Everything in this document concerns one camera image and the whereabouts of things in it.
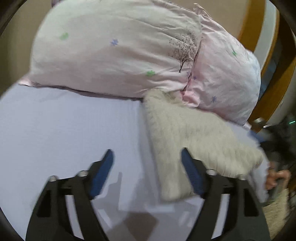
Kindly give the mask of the person's right hand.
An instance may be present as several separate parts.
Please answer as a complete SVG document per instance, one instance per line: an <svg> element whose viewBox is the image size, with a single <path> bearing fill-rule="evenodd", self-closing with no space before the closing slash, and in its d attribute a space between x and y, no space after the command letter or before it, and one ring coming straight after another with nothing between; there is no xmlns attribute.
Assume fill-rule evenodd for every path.
<svg viewBox="0 0 296 241"><path fill-rule="evenodd" d="M268 170L265 188L266 190L271 190L275 188L278 184L277 181L282 181L282 189L285 190L287 188L288 182L290 180L291 173L288 170L274 171L274 169L270 168Z"/></svg>

